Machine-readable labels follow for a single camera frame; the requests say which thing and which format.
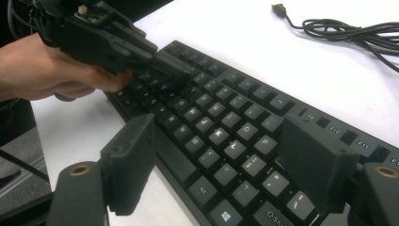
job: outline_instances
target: hand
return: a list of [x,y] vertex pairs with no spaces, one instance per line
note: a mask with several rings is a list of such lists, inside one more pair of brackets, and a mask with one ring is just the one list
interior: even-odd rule
[[117,75],[79,62],[59,49],[46,46],[38,34],[0,48],[0,102],[12,98],[38,100],[59,93],[69,98],[95,89],[117,92],[132,71]]

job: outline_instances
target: black keyboard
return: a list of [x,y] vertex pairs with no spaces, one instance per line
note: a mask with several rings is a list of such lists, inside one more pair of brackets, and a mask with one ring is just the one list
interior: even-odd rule
[[106,95],[126,121],[155,115],[157,166],[201,225],[327,221],[277,159],[285,115],[311,121],[359,152],[358,169],[367,162],[399,167],[397,148],[215,58],[178,41],[160,52],[192,71],[181,90],[160,82],[162,72],[143,70],[125,90]]

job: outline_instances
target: cable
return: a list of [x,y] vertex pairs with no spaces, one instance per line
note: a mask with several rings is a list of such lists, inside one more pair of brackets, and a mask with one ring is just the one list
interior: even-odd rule
[[354,42],[399,73],[399,68],[382,56],[399,57],[399,23],[357,27],[331,19],[309,19],[302,22],[302,26],[296,26],[288,17],[283,4],[272,5],[272,9],[280,18],[286,19],[293,29],[303,30],[318,40]]
[[25,163],[23,160],[7,153],[6,151],[0,149],[0,157],[6,159],[7,161],[16,164],[17,166],[20,166],[21,168],[24,168],[25,170],[30,171],[31,173],[37,175],[38,177],[40,177],[42,180],[46,181],[46,182],[50,182],[49,177],[47,176],[47,174],[45,174],[44,172],[30,166],[29,164]]

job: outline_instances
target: space bar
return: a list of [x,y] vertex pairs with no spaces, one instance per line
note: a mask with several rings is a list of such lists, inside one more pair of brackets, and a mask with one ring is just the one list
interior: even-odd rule
[[188,188],[197,178],[200,171],[179,150],[179,148],[156,126],[157,153],[161,161],[167,166],[174,178],[184,188]]

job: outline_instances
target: white desk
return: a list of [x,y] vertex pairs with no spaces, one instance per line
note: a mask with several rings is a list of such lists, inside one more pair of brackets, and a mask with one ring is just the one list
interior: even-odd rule
[[[281,1],[294,24],[332,18],[367,26],[397,20],[399,3]],[[180,40],[297,99],[399,147],[399,74],[353,44],[309,40],[275,16],[265,0],[175,0],[136,23],[164,47]],[[32,103],[50,176],[69,165],[97,161],[124,122],[96,91],[63,103]],[[196,224],[159,170],[133,215],[111,216],[111,225]]]

